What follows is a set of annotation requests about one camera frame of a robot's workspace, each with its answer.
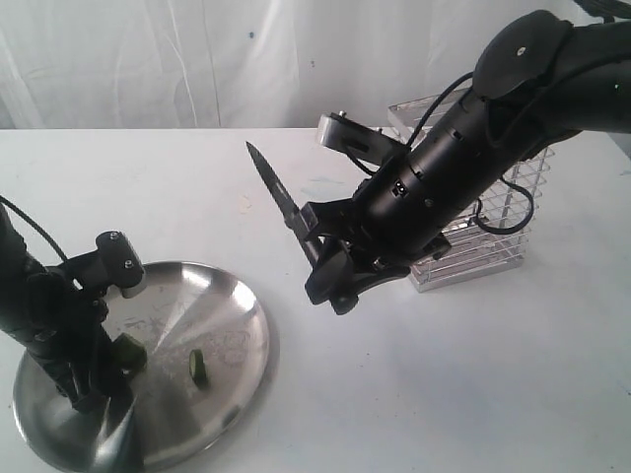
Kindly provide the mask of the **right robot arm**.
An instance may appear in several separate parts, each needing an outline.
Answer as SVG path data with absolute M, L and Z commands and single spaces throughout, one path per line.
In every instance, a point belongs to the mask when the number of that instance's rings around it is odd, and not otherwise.
M 630 25 L 576 27 L 538 10 L 487 45 L 467 90 L 417 145 L 336 113 L 322 144 L 376 165 L 347 199 L 310 202 L 302 240 L 321 238 L 305 289 L 338 313 L 449 250 L 445 227 L 514 164 L 583 131 L 630 129 Z

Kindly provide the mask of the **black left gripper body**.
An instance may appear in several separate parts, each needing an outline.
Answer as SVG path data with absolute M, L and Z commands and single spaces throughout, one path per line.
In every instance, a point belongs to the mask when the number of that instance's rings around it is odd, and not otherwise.
M 115 394 L 123 376 L 102 322 L 105 303 L 55 273 L 27 280 L 27 314 L 34 329 L 28 350 L 65 394 Z

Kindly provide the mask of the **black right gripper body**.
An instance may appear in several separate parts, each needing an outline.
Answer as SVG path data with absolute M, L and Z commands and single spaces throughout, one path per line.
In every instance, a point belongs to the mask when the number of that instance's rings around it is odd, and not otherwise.
M 488 187 L 488 150 L 467 142 L 430 142 L 388 161 L 353 196 L 360 229 L 380 257 L 409 266 L 440 257 L 442 235 Z

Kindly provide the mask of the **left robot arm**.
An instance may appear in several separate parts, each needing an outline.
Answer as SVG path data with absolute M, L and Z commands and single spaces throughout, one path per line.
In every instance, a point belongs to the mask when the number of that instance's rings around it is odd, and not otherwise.
M 96 250 L 44 266 L 28 251 L 7 213 L 1 215 L 1 330 L 80 413 L 127 389 L 103 323 L 104 297 L 115 286 L 131 298 L 145 271 L 127 237 L 109 231 Z

